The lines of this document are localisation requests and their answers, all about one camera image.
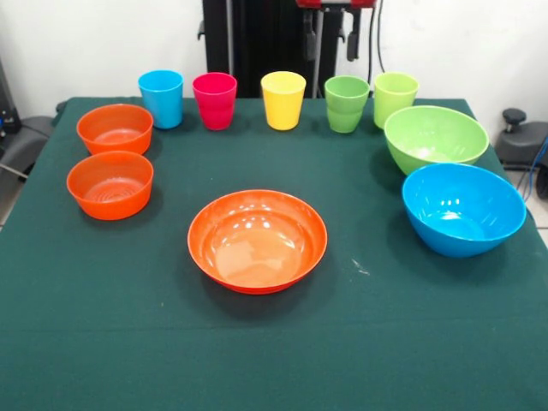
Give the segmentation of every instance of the light green cup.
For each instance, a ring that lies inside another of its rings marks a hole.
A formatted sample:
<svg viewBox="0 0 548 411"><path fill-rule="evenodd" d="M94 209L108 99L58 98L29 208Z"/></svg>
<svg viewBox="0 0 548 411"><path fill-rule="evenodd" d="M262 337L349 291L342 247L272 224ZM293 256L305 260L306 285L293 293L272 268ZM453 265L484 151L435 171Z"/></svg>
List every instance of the light green cup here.
<svg viewBox="0 0 548 411"><path fill-rule="evenodd" d="M369 84L360 77L338 75L325 82L327 119L331 130L352 133L358 127L369 97Z"/></svg>
<svg viewBox="0 0 548 411"><path fill-rule="evenodd" d="M384 73L375 79L374 121L379 128L391 114L413 105L419 82L408 74Z"/></svg>
<svg viewBox="0 0 548 411"><path fill-rule="evenodd" d="M474 164L489 146L487 132L472 117L433 105L399 110L386 121L384 134L405 174L428 164Z"/></svg>

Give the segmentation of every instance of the bowl rim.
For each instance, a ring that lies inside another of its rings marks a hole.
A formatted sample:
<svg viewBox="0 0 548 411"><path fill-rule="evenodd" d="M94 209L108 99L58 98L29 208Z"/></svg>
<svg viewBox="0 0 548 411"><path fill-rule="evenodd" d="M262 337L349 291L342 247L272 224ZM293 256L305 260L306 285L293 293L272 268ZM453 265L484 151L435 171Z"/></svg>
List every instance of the bowl rim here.
<svg viewBox="0 0 548 411"><path fill-rule="evenodd" d="M393 121L393 118L395 116L397 116L398 114L400 113L403 113L404 111L411 111L411 110L421 110L421 109L428 109L428 110L431 110L431 109L434 109L434 110L442 110L442 111L448 111L452 114L455 114L455 115L458 115L458 116L462 116L462 117L466 117L467 120L471 121L471 122L474 122L478 127L479 129L482 131L482 134L485 138L485 142L484 142L484 146L483 148L481 149L481 151L476 154L476 155L473 155L471 157L468 157L468 158L462 158L462 159L459 159L458 161L451 161L451 162L447 162L447 161L434 161L434 160L428 160L428 159L425 159L425 158L418 158L412 154L409 154L406 150L402 149L398 144L396 144L394 142L393 139L391 139L387 133L387 129L388 129L388 126L390 124L390 120ZM411 158L415 158L417 160L420 160L420 161L424 161L424 162L427 162L429 164L444 164L444 163L455 163L455 164L458 164L458 163L468 163L470 161L474 161L475 159L481 157L486 151L487 151L487 148L489 148L489 134L485 131L485 128L480 124L480 122L478 122L475 118L473 118L472 116L469 116L468 114L465 114L461 111L457 111L457 110L453 110L453 109L450 109L450 108L447 108L447 107L441 107L441 106L438 106L438 105L431 105L431 104L427 104L427 105L412 105L410 107L406 107L404 109L401 109L401 110L398 110L398 111L395 111L394 113L392 113L387 119L386 119L386 122L384 123L384 136L386 137L386 139L399 151L399 152L402 152L404 153L405 155L407 156L410 156Z"/></svg>
<svg viewBox="0 0 548 411"><path fill-rule="evenodd" d="M321 249L320 249L320 253L318 254L318 257L316 259L313 260L313 263L310 264L309 267L307 267L305 270L303 270L303 272L301 274L299 274L297 277L295 278L291 278L289 281L284 281L283 283L276 283L276 284L271 284L271 285L267 285L267 286L264 286L264 287L246 287L246 286L241 286L241 285L238 285L238 284L233 284L233 283L229 283L227 281L224 281L222 280L221 278L219 277L216 277L214 275L212 275L210 272L209 272L209 267L207 266L204 266L202 265L194 256L194 253L192 252L192 247L190 245L190 235L191 233L193 232L193 228L195 227L195 224L196 222L198 221L198 218L205 212L207 212L210 207L214 206L217 202L221 201L221 200L225 200L227 198L230 198L230 197L236 197L236 196L239 196L239 195L243 195L243 194L276 194L276 195L282 195L286 198L291 198L293 200L296 200L298 203L301 203L302 205L304 205L312 214L313 216L321 222L321 228L322 228L322 234L324 235L325 237L325 241L324 241L324 244L322 245ZM323 220L323 218L319 215L319 213L311 206L309 205L306 201L304 200L301 200L300 198L292 195L292 194L287 194L287 193L284 193L282 191L277 191L277 190L269 190L269 189L263 189L263 188L250 188L250 189L247 189L247 190L240 190L240 191L234 191L233 193L228 193L228 194L225 194L225 195L222 195L221 197L218 197L216 199L214 199L213 201L210 201L209 203L207 203L207 205L205 205L204 207L201 208L200 211L198 211L198 213L196 214L196 216L193 218L192 222L190 223L189 227L188 227L188 233L187 233L187 248L188 248L188 253L190 254L190 257L192 258L192 260L194 261L194 263L209 277L211 278L212 280L218 282L218 283L221 283L221 284L229 284L233 287L238 287L239 289L247 289L247 290L251 290L251 289L257 289L257 290L265 290L265 289L274 289L274 288L277 288L277 287L282 287L284 285L287 285L287 284L292 284L292 283L297 283L298 281L300 281L303 277L305 277L308 273L310 273L310 271L312 271L318 264L319 262L321 261L321 259L324 257L325 255L325 251L327 250L327 244L329 242L329 236L328 236L328 233L327 233L327 227L325 226L325 222Z"/></svg>
<svg viewBox="0 0 548 411"><path fill-rule="evenodd" d="M485 238L485 239L472 239L472 238L469 238L469 237L462 237L462 236L459 236L459 235L447 234L447 233L444 233L443 231L440 231L438 229L434 229L429 224L425 223L420 218L418 218L416 216L416 214L411 211L411 209L408 205L408 200L407 200L407 196L406 196L406 187L408 185L408 182L411 181L412 178L413 179L418 178L417 176L419 176L426 169L431 168L431 167L436 167L436 168L454 167L454 168L459 168L459 169L462 169L462 170L464 170L464 169L474 170L474 171L483 173L483 174L489 176L490 178L493 178L495 181L498 181L498 182L502 183L505 187L510 189L510 192L517 199L520 200L521 217L519 219L519 223L515 226L515 228L513 228L512 230L510 230L508 233L506 233L504 235L493 236L493 237L489 237L489 238ZM450 238L454 238L454 239L457 239L457 240L468 241L468 242L492 242L492 241L505 240L505 239L511 237L512 235L514 235L523 226L523 224L525 223L525 220L527 218L527 206L525 205L525 201L523 201L523 198L515 190L514 186L512 186L512 184L510 182L508 182L507 180L505 180L501 176L493 173L492 171L489 171L489 170L484 169L482 167L478 167L476 165L471 165L471 164L440 163L440 164L428 164L428 165L425 165L423 167L418 168L417 170L415 170L411 174L409 174L409 176L407 176L407 178L405 179L405 182L403 182L403 185L402 185L402 199L403 199L403 204L405 206L406 211L408 213L410 213L417 221L419 221L420 224L424 225L428 229L436 231L437 233L439 233L441 235L445 235L445 236L450 237Z"/></svg>
<svg viewBox="0 0 548 411"><path fill-rule="evenodd" d="M123 141L123 143L97 142L96 140L91 140L91 139L88 139L87 137L84 137L83 133L80 131L80 127L81 127L81 122L86 117L90 116L91 114L96 114L97 112L102 111L102 110L112 110L114 108L119 108L121 106L131 107L132 109L139 109L139 111L146 113L146 116L148 117L148 120L150 121L150 125L146 128L146 130L144 132L142 132L141 134L139 134L136 137L133 137L133 139ZM137 141L138 139L142 138L144 135L147 135L147 134L151 133L153 126L154 126L154 117L152 117L152 113L149 110L147 110L146 108L141 107L140 105L136 105L136 104L115 103L115 104L101 105L100 107L96 107L93 110L89 110L86 114L84 114L82 117L80 117L80 120L78 120L78 122L76 123L76 133L78 133L80 138L83 141L87 142L87 143L96 144L98 146L120 146L120 145L126 145L127 143L132 143L134 141Z"/></svg>
<svg viewBox="0 0 548 411"><path fill-rule="evenodd" d="M140 154L137 154L136 152L126 152L124 150L112 150L112 151L109 151L109 152L100 152L98 154L93 154L92 156L89 156L89 157L86 157L84 158L83 160L79 161L78 163L76 163L72 169L70 169L70 171L68 172L67 174L67 180L66 180L66 184L67 184L67 190L68 192L75 198L77 199L79 202L82 202L84 204L105 204L105 203L102 203L101 201L92 201L92 200L88 200L88 199L85 199L81 196L79 196L78 194L76 194L74 192L74 190L70 187L70 183L69 181L71 180L71 178L73 178L73 175L76 171L76 169L78 169L79 167L81 167L82 164L85 164L85 163L88 163L90 161L93 161L94 159L97 159L97 158L101 158L101 157L109 157L111 156L112 154L116 154L116 155L119 155L119 154L123 154L123 155L128 155L130 157L133 157L133 158L139 158L139 161L142 161L143 164L146 164L147 167L149 168L149 170L151 171L151 176L148 178L148 180L146 180L146 182L143 184L143 187L141 187L139 190L137 190L135 193L133 193L131 196L129 197L126 197L126 198L123 198L123 199L119 199L119 200L114 200L114 201L110 201L108 204L115 204L115 203L121 203L127 199L130 199L134 196L136 196L137 194L139 193L142 193L143 191L147 190L148 187L150 187L152 185L152 181L154 179L154 166L152 165L152 163L150 162L150 160L148 158L146 158L145 156L141 156Z"/></svg>

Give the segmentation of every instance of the pink cup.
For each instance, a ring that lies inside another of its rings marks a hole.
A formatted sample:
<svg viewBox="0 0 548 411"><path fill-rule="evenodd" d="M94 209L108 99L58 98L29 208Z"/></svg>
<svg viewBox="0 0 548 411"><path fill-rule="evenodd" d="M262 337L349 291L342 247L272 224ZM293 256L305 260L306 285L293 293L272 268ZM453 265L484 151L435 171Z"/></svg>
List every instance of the pink cup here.
<svg viewBox="0 0 548 411"><path fill-rule="evenodd" d="M224 130L232 123L238 81L226 73L206 73L192 83L202 122L210 130Z"/></svg>

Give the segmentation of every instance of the small orange bowl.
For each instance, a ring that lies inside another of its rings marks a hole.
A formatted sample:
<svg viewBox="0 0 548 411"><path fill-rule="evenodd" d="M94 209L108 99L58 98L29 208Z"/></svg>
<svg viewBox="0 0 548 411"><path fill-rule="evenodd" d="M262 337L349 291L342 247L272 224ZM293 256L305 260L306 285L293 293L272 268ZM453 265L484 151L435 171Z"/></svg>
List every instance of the small orange bowl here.
<svg viewBox="0 0 548 411"><path fill-rule="evenodd" d="M153 123L152 114L138 105L112 104L86 113L76 131L91 154L143 154L151 144Z"/></svg>
<svg viewBox="0 0 548 411"><path fill-rule="evenodd" d="M80 161L67 188L81 209L99 220L120 220L145 208L154 168L134 152L103 152Z"/></svg>
<svg viewBox="0 0 548 411"><path fill-rule="evenodd" d="M319 214L277 191L225 195L200 211L188 230L188 250L198 267L243 294L290 287L316 266L326 248Z"/></svg>

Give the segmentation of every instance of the bowl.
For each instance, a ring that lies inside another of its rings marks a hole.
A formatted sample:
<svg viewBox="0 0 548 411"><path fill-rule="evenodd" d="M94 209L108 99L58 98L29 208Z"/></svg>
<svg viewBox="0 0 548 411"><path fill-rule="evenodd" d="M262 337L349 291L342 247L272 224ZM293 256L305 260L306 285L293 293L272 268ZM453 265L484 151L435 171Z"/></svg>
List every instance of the bowl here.
<svg viewBox="0 0 548 411"><path fill-rule="evenodd" d="M153 123L152 114L138 105L112 104L86 113L76 131L91 154L143 154L151 144Z"/></svg>
<svg viewBox="0 0 548 411"><path fill-rule="evenodd" d="M289 194L232 193L201 210L188 230L188 250L210 278L234 291L276 293L301 280L327 247L319 214Z"/></svg>
<svg viewBox="0 0 548 411"><path fill-rule="evenodd" d="M134 152L103 152L80 161L67 188L81 209L99 220L119 220L145 208L154 168Z"/></svg>
<svg viewBox="0 0 548 411"><path fill-rule="evenodd" d="M390 154L405 174L428 164L474 164L489 146L487 132L472 117L431 105L392 114L384 134Z"/></svg>
<svg viewBox="0 0 548 411"><path fill-rule="evenodd" d="M525 222L520 194L503 178L465 164L434 164L403 183L403 202L419 237L448 257L485 253Z"/></svg>

